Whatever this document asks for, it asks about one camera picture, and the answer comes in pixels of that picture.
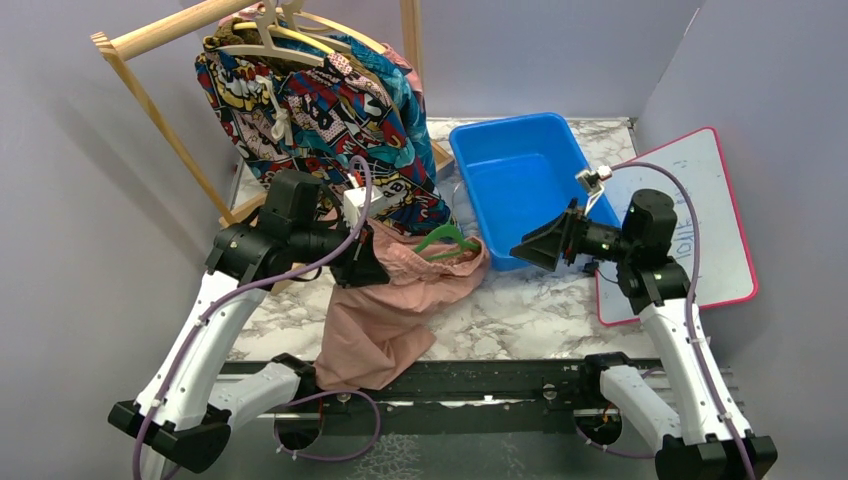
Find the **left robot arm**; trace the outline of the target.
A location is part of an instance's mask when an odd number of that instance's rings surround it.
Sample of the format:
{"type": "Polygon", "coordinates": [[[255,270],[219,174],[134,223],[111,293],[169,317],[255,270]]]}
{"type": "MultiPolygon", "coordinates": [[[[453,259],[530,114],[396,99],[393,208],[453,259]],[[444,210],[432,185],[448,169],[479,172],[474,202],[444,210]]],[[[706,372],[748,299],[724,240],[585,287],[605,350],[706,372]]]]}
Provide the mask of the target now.
{"type": "Polygon", "coordinates": [[[388,282],[367,224],[379,192],[363,158],[352,160],[350,178],[354,187],[337,204],[332,223],[315,218],[321,180],[287,170],[274,180],[254,221],[216,235],[198,296],[166,359],[135,398],[117,402],[109,413],[110,424],[134,441],[134,478],[204,472],[246,423],[277,406],[298,411],[322,398],[315,368],[290,354],[228,386],[217,378],[274,284],[322,268],[342,287],[388,282]]]}

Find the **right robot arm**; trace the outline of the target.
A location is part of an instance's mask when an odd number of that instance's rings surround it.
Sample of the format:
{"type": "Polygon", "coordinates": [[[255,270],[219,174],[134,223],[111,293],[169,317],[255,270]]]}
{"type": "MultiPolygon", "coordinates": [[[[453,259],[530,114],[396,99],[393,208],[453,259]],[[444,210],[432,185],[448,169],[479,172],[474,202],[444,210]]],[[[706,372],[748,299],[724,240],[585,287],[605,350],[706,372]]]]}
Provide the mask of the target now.
{"type": "Polygon", "coordinates": [[[649,334],[672,391],[668,404],[623,353],[593,354],[577,380],[579,398],[618,407],[652,446],[660,479],[762,479],[777,459],[724,382],[703,335],[695,287],[670,254],[677,225],[667,194],[633,194],[620,227],[590,220],[571,201],[556,219],[531,231],[512,256],[553,270],[579,254],[612,262],[617,284],[649,334]]]}

